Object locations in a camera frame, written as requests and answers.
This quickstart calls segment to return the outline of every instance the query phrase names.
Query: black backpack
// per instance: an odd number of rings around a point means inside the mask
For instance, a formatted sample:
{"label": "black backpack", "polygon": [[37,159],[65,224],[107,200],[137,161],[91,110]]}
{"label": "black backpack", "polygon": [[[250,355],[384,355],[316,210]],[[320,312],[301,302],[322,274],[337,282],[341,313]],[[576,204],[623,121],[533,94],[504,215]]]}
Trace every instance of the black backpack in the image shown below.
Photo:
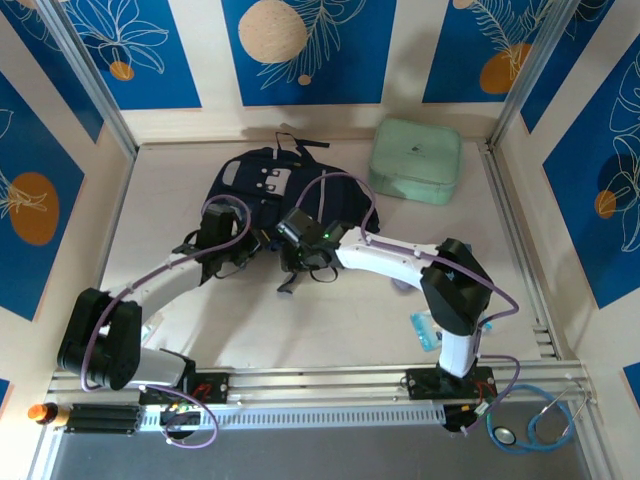
{"label": "black backpack", "polygon": [[[305,148],[329,148],[328,143],[301,140],[291,135],[298,155],[281,147],[279,135],[282,134],[276,134],[277,150],[264,147],[228,161],[207,196],[227,194],[244,201],[251,209],[252,227],[272,239],[269,245],[272,250],[278,250],[285,241],[276,231],[276,225],[295,206],[309,182],[325,173],[344,171],[316,162]],[[360,225],[370,206],[371,200],[357,180],[332,177],[312,187],[300,208],[329,226],[335,220]],[[377,212],[373,213],[366,228],[372,233],[380,231]]]}

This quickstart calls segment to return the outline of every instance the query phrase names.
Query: metal frame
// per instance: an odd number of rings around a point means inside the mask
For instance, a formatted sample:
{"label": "metal frame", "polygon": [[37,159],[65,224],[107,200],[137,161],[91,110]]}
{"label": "metal frame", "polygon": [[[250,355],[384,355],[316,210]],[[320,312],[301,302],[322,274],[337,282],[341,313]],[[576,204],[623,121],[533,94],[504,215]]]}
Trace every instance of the metal frame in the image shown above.
{"label": "metal frame", "polygon": [[[493,368],[496,387],[504,389],[514,375],[514,366],[505,362],[482,365]],[[435,365],[398,365],[389,367],[280,368],[280,369],[205,369],[204,373],[230,373],[227,405],[208,405],[220,417],[221,430],[259,428],[327,428],[337,426],[434,425],[443,422],[442,406],[448,402],[411,401],[402,384],[408,368],[433,368]],[[570,375],[590,392],[588,375],[579,361],[522,362],[519,381],[532,383],[559,395],[574,385]],[[137,403],[138,390],[85,393],[78,378],[58,372],[47,401]],[[563,397],[576,411],[583,397],[578,389]],[[506,402],[539,401],[527,391],[514,392]],[[159,408],[144,408],[141,430],[159,432]],[[185,426],[185,430],[194,427]],[[203,422],[202,429],[211,429]],[[617,478],[594,405],[588,403],[577,420],[577,434],[587,466],[594,479]],[[61,431],[48,430],[48,442],[42,443],[42,458],[34,475],[51,471]]]}
{"label": "metal frame", "polygon": [[51,36],[60,47],[67,62],[73,68],[82,86],[104,118],[105,123],[111,127],[116,140],[133,164],[138,151],[138,144],[124,121],[118,104],[104,83],[91,55],[64,12],[64,8],[58,0],[35,1],[38,6],[38,13],[49,29]]}
{"label": "metal frame", "polygon": [[[96,103],[107,125],[112,128],[121,147],[128,153],[133,168],[138,146],[82,40],[56,0],[36,0],[36,3],[45,24],[65,57]],[[534,250],[531,248],[530,236],[517,221],[523,218],[522,212],[513,186],[502,173],[506,168],[506,162],[498,153],[497,147],[504,138],[511,121],[519,114],[579,3],[580,0],[555,3],[548,21],[541,28],[528,61],[507,96],[494,132],[486,145],[481,145],[485,169],[494,186],[494,199],[502,210],[503,226],[513,244],[514,254],[537,314],[538,326],[533,327],[536,337],[541,337],[539,344],[550,347],[548,353],[543,353],[543,358],[554,358],[523,362],[519,381],[533,383],[553,395],[558,395],[567,385],[570,385],[565,378],[566,374],[580,381],[588,391],[591,391],[591,385],[582,365],[578,361],[567,360],[575,356],[568,348],[562,332],[555,329],[551,321],[549,307],[545,302],[545,293],[548,292],[538,281],[536,272],[539,268],[534,261],[535,256],[531,253]],[[132,168],[123,185],[123,194],[115,219],[119,217],[122,209]],[[115,228],[112,228],[109,245],[114,233]],[[496,386],[499,389],[505,388],[513,376],[513,366],[505,363],[486,365],[494,369]],[[210,407],[221,416],[222,429],[441,423],[442,408],[446,402],[410,401],[406,389],[402,386],[401,380],[405,370],[415,367],[416,365],[324,369],[224,369],[222,371],[231,374],[228,405],[210,405]],[[204,370],[204,372],[213,371],[221,370]],[[565,398],[570,408],[575,411],[581,401],[577,391],[563,397]],[[46,400],[59,403],[137,404],[138,391],[105,390],[85,393],[80,389],[77,376],[68,372],[56,372]],[[505,401],[531,400],[537,400],[537,398],[527,392],[516,392]],[[611,461],[606,439],[602,435],[602,423],[594,405],[595,402],[589,403],[583,410],[577,422],[578,437],[592,477],[616,478],[617,475],[614,477],[615,464]],[[338,410],[341,414],[346,413],[346,416],[336,417]],[[141,430],[159,430],[157,416],[157,407],[146,407]],[[203,428],[212,427],[205,422]],[[45,429],[43,431],[29,478],[49,478],[61,438],[61,430]]]}
{"label": "metal frame", "polygon": [[534,262],[535,255],[532,254],[532,251],[535,250],[531,248],[533,245],[533,242],[530,240],[531,236],[526,228],[523,227],[523,222],[517,220],[524,218],[518,196],[510,179],[506,178],[502,173],[504,170],[507,170],[506,162],[502,157],[502,151],[491,151],[488,145],[484,145],[483,147],[480,147],[480,153],[484,158],[487,175],[493,182],[494,197],[502,210],[504,228],[508,232],[513,248],[515,249],[515,256],[522,277],[527,285],[531,304],[537,314],[536,321],[539,325],[543,326],[549,334],[555,357],[561,360],[575,359],[576,355],[569,347],[564,332],[558,330],[552,321],[549,305],[545,300],[549,292],[546,284],[543,285],[543,283],[540,282],[539,275],[537,274],[540,269],[536,267],[537,262]]}
{"label": "metal frame", "polygon": [[500,112],[496,126],[489,136],[488,145],[493,151],[500,145],[509,125],[516,118],[524,105],[531,90],[540,78],[553,50],[562,37],[571,17],[580,5],[581,0],[550,0],[555,4],[551,7],[547,19],[540,27],[540,33],[533,42],[533,48],[522,66],[516,81],[507,95],[504,108]]}

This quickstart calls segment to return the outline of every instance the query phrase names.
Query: orange circle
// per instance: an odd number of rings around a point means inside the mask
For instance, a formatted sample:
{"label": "orange circle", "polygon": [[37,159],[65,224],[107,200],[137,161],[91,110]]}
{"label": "orange circle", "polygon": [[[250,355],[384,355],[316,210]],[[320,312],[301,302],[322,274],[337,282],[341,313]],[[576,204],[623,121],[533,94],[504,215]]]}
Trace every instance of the orange circle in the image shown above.
{"label": "orange circle", "polygon": [[611,218],[616,213],[616,196],[609,190],[601,191],[596,197],[596,213],[604,218]]}
{"label": "orange circle", "polygon": [[509,93],[530,50],[530,44],[519,43],[509,50],[494,55],[482,68],[480,74],[482,90],[494,95]]}
{"label": "orange circle", "polygon": [[[17,203],[9,210],[11,225],[18,236],[25,242],[42,246],[51,241],[56,233],[58,218],[60,217],[60,204],[56,188],[47,177],[35,172],[23,173],[16,177],[11,184],[18,190],[13,195]],[[34,208],[21,201],[24,195],[26,200],[45,197]]]}
{"label": "orange circle", "polygon": [[27,412],[27,416],[30,420],[35,420],[36,422],[39,420],[44,420],[47,416],[48,408],[46,405],[42,405],[40,403],[33,405],[29,411]]}
{"label": "orange circle", "polygon": [[129,80],[132,80],[134,75],[133,68],[131,68],[131,65],[129,65],[128,63],[121,62],[119,60],[116,62],[113,62],[109,66],[109,71],[111,72],[111,75],[116,77],[118,80],[122,80],[123,82],[128,82]]}

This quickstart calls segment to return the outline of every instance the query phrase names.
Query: white wall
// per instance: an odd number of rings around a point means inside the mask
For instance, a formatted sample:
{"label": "white wall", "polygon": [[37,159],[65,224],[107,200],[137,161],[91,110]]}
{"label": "white wall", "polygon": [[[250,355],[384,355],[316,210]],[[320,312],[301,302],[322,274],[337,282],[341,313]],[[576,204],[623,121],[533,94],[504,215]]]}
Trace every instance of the white wall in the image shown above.
{"label": "white wall", "polygon": [[628,479],[640,471],[640,415],[622,367],[640,361],[640,290],[598,310],[542,164],[639,33],[640,2],[616,0],[532,135],[518,118],[502,145],[554,320],[593,378],[612,450]]}
{"label": "white wall", "polygon": [[0,45],[0,71],[85,174],[36,318],[0,308],[0,378],[12,382],[0,421],[0,478],[13,480],[28,473],[41,427],[26,412],[44,399],[76,296],[100,274],[129,161],[106,127],[93,143],[2,14]]}
{"label": "white wall", "polygon": [[[397,1],[380,105],[244,108],[221,2],[170,0],[202,109],[125,111],[124,117],[139,143],[271,140],[282,124],[318,138],[369,138],[385,115],[451,126],[466,137],[487,137],[502,102],[422,105],[449,1]],[[199,21],[194,22],[194,12]]]}

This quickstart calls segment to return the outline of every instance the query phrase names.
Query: orange light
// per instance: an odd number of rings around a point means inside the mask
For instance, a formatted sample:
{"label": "orange light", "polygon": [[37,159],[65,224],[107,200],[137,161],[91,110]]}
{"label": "orange light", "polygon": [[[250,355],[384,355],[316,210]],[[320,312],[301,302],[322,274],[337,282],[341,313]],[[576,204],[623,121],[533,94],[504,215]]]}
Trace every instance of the orange light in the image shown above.
{"label": "orange light", "polygon": [[45,405],[36,404],[29,409],[27,415],[31,420],[38,422],[40,420],[44,420],[47,416],[47,411],[48,409]]}

